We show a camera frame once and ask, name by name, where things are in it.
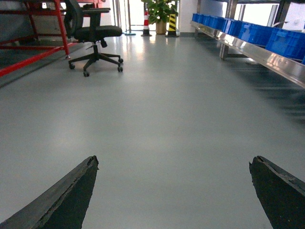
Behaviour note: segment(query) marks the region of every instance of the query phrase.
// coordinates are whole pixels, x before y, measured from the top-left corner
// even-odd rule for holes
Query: black office chair
[[[92,42],[94,53],[85,55],[69,61],[70,69],[74,69],[73,62],[88,60],[85,64],[84,76],[88,77],[89,72],[87,68],[98,60],[105,60],[118,65],[118,71],[122,72],[123,68],[121,63],[123,59],[120,55],[99,53],[96,42],[101,41],[103,48],[107,47],[107,43],[104,40],[105,37],[119,37],[122,35],[122,29],[117,26],[107,25],[100,26],[101,13],[108,13],[110,8],[95,8],[89,10],[83,10],[77,0],[64,0],[67,6],[67,12],[64,18],[64,24],[68,38],[74,37],[78,42]],[[85,14],[90,16],[90,27],[83,27],[83,17]],[[118,57],[119,60],[115,61],[110,57]]]

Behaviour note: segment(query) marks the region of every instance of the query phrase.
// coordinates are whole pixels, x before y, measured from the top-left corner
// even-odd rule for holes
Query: chair armrest
[[[84,14],[88,14],[90,16],[90,29],[89,29],[89,40],[95,41],[95,31],[96,27],[100,25],[101,13],[108,13],[110,8],[92,8],[89,10],[83,10]]]
[[[92,8],[90,10],[83,10],[84,14],[94,15],[99,13],[109,13],[110,8]]]

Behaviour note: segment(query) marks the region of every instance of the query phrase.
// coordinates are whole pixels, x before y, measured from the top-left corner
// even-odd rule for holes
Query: red metal frame
[[[55,52],[58,52],[60,50],[65,50],[66,56],[69,56],[69,47],[74,45],[74,43],[68,43],[66,39],[66,30],[64,28],[64,24],[62,21],[62,13],[64,10],[60,10],[61,6],[61,0],[51,0],[54,2],[55,5],[55,10],[40,10],[37,8],[37,4],[31,0],[31,2],[27,2],[27,0],[23,0],[26,10],[20,11],[20,10],[0,10],[0,14],[19,14],[19,15],[28,15],[30,19],[31,26],[33,28],[34,34],[31,36],[26,36],[26,37],[20,37],[16,39],[12,39],[9,41],[3,41],[0,42],[0,49],[20,49],[20,50],[47,50],[46,52],[40,53],[38,55],[32,56],[24,61],[21,61],[19,63],[13,64],[9,67],[0,69],[0,77],[15,71],[17,69],[20,69],[26,65],[29,65],[31,63],[34,63],[42,58],[45,58],[49,55],[52,55]],[[94,7],[97,8],[101,2],[104,2],[104,0],[79,0],[79,2],[84,2],[84,3],[93,3]],[[32,15],[40,15],[40,16],[56,16],[59,24],[59,28],[61,33],[60,34],[40,34],[37,33],[37,29],[35,26],[35,22],[33,20]],[[28,40],[28,39],[38,39],[39,36],[61,36],[62,37],[62,42],[63,46],[9,46],[5,44],[13,43],[13,42],[18,42],[22,40]]]

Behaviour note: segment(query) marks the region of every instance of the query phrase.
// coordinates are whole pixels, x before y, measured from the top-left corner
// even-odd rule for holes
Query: metal rail
[[[305,88],[305,65],[192,21],[191,26]]]

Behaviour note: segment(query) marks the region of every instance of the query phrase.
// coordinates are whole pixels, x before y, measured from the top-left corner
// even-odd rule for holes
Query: blue bin
[[[273,28],[266,49],[292,59],[303,59],[305,55],[305,33]]]
[[[204,14],[199,14],[198,23],[203,24],[204,17],[205,17]]]
[[[199,14],[193,13],[192,21],[198,22],[198,19],[199,19]]]
[[[207,26],[216,29],[216,30],[222,30],[225,23],[225,18],[216,17],[216,16],[210,16],[209,23]]]
[[[209,26],[210,17],[211,16],[209,16],[209,15],[205,15],[202,24],[206,25],[206,26]]]
[[[226,34],[238,37],[242,24],[242,21],[227,18],[222,31]]]
[[[243,22],[238,38],[245,42],[266,46],[272,29],[272,27]]]

